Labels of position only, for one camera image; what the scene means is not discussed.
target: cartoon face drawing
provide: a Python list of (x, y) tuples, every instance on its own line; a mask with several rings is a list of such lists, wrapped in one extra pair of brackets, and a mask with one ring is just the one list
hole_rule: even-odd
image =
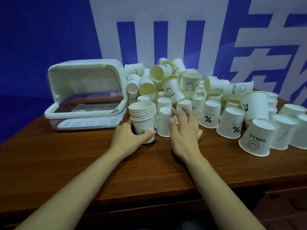
[(248, 104), (243, 104), (242, 105), (244, 112), (248, 111)]
[(192, 112), (194, 112), (194, 111), (195, 111), (195, 109), (196, 109), (196, 106), (195, 106), (195, 104), (194, 104), (194, 103), (192, 103)]
[(190, 83), (187, 82), (187, 83), (185, 84), (185, 91), (187, 92), (187, 91), (190, 91), (190, 90), (194, 91), (194, 90), (195, 90), (195, 87), (194, 87), (194, 85), (193, 85), (192, 82), (190, 82)]
[(171, 94), (173, 91), (172, 91), (172, 89), (171, 89), (171, 87), (170, 87), (170, 88), (166, 88), (166, 92), (167, 92), (168, 94)]

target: wooden table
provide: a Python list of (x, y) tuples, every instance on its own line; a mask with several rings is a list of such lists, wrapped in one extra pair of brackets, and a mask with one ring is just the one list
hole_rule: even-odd
[[(284, 103), (280, 100), (278, 107)], [(289, 147), (260, 158), (245, 153), (239, 139), (200, 128), (204, 131), (201, 153), (231, 188), (307, 178), (307, 151)], [(56, 132), (41, 116), (5, 142), (0, 146), (0, 220), (22, 221), (103, 154), (113, 132)], [(119, 164), (86, 213), (134, 208), (142, 214), (139, 208), (145, 206), (166, 205), (167, 209), (167, 204), (199, 198), (185, 168), (173, 156), (169, 138), (156, 135), (154, 143), (141, 146)]]

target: person's right arm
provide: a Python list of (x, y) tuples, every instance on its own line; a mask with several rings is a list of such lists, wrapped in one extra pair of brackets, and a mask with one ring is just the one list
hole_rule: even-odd
[(198, 120), (193, 112), (182, 108), (188, 122), (175, 109), (179, 128), (174, 119), (170, 119), (171, 145), (174, 153), (185, 163), (196, 188), (206, 202), (219, 230), (265, 230), (250, 210), (220, 178), (209, 162), (202, 156), (197, 142)]

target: hand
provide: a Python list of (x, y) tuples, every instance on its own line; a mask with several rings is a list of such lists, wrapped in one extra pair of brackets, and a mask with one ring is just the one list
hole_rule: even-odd
[(169, 120), (169, 129), (174, 153), (184, 163), (187, 163), (202, 157), (198, 148), (198, 140), (203, 131), (198, 129), (199, 122), (198, 119), (195, 118), (193, 112), (186, 107), (183, 107), (182, 110), (186, 112), (188, 122), (186, 122), (179, 111), (172, 109), (172, 113), (178, 119), (179, 130), (173, 118)]
[(150, 139), (156, 134), (155, 130), (150, 130), (142, 135), (135, 135), (132, 133), (131, 126), (132, 122), (131, 120), (128, 120), (127, 122), (118, 125), (113, 134), (110, 150), (119, 154), (121, 160), (130, 156), (144, 141)]

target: percent sign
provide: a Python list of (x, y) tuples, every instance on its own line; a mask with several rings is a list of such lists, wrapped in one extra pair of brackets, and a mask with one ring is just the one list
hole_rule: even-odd
[(206, 118), (206, 122), (209, 122), (209, 123), (211, 123), (211, 122), (212, 122), (212, 121), (210, 120), (210, 119), (211, 119), (211, 117), (205, 116), (205, 118)]
[(239, 127), (233, 127), (232, 129), (234, 129), (234, 132), (233, 132), (233, 133), (235, 133), (235, 132), (240, 132)]

